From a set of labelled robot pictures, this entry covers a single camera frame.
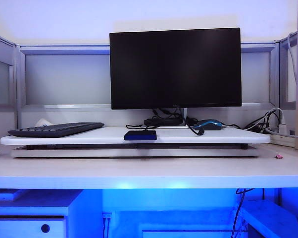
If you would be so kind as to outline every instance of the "drawer handle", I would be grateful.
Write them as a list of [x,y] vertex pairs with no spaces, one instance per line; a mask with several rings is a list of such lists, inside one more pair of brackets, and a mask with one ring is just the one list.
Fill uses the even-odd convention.
[[50,226],[49,226],[48,224],[43,224],[43,225],[41,226],[41,231],[42,231],[43,233],[48,233],[48,232],[50,231]]

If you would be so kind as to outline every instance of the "external hard drive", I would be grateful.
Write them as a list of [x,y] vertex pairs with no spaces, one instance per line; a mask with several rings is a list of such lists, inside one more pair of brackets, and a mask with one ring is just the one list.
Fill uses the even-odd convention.
[[155,130],[130,130],[125,136],[125,140],[157,140]]

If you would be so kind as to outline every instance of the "power strip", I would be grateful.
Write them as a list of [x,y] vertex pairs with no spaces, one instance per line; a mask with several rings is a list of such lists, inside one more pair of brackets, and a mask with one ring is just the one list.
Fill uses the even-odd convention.
[[275,145],[284,145],[289,147],[295,147],[295,138],[281,136],[281,135],[270,135],[270,143]]

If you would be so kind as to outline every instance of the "power plug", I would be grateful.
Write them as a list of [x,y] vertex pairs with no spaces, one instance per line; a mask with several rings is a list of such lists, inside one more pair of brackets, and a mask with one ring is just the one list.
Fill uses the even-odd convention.
[[289,135],[290,131],[286,124],[279,124],[279,133],[282,135]]

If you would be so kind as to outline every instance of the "black object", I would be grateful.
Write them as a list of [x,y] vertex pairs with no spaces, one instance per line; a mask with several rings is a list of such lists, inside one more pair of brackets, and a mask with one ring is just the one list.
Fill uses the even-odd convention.
[[130,130],[125,136],[125,140],[157,140],[155,130]]
[[100,128],[103,125],[101,122],[77,122],[10,130],[8,133],[20,137],[63,137]]
[[50,226],[49,226],[48,224],[43,224],[43,225],[41,226],[41,231],[42,231],[43,233],[48,233],[48,232],[50,231]]
[[200,128],[199,129],[199,132],[198,132],[198,135],[204,135],[204,129],[203,128]]
[[145,126],[177,126],[182,123],[181,118],[150,118],[144,120]]
[[112,109],[241,106],[240,28],[110,33]]
[[223,123],[215,119],[200,120],[194,125],[194,130],[200,130],[201,128],[204,130],[220,130],[223,128]]

